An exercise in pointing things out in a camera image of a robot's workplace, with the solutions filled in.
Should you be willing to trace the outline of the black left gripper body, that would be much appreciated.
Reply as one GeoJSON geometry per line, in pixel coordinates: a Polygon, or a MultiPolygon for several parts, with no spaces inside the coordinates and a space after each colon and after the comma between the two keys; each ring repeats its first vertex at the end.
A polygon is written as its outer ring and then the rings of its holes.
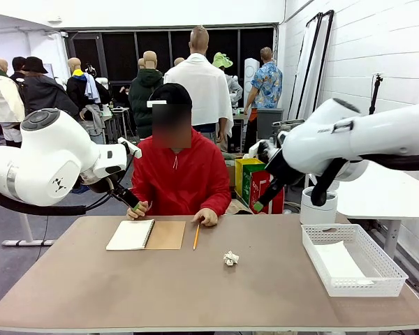
{"type": "Polygon", "coordinates": [[[128,207],[137,207],[139,203],[139,199],[128,189],[124,188],[118,181],[113,181],[111,178],[106,179],[109,191],[108,193],[123,202],[128,207]]]}

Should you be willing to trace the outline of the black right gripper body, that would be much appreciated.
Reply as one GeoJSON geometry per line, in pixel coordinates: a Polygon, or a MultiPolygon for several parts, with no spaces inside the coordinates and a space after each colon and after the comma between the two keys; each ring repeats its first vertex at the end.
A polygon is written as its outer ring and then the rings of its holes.
{"type": "Polygon", "coordinates": [[[284,159],[282,148],[268,147],[265,170],[272,176],[270,186],[279,192],[284,186],[292,186],[302,179],[302,173],[292,168],[284,159]]]}

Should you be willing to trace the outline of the person's right hand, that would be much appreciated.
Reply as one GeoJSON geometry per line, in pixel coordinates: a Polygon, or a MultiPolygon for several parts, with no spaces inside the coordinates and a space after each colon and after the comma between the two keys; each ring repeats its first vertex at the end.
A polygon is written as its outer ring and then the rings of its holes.
{"type": "Polygon", "coordinates": [[[135,220],[146,216],[146,213],[150,210],[152,204],[148,201],[140,201],[140,206],[135,211],[132,211],[132,207],[129,207],[126,212],[126,217],[129,220],[135,220]]]}

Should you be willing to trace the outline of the person's left hand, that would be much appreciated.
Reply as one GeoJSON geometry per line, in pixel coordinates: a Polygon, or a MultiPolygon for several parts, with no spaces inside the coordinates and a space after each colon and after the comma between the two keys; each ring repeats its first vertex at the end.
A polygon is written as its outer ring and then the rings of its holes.
{"type": "Polygon", "coordinates": [[[212,227],[218,223],[218,216],[212,209],[203,208],[195,214],[192,221],[206,227],[212,227]]]}

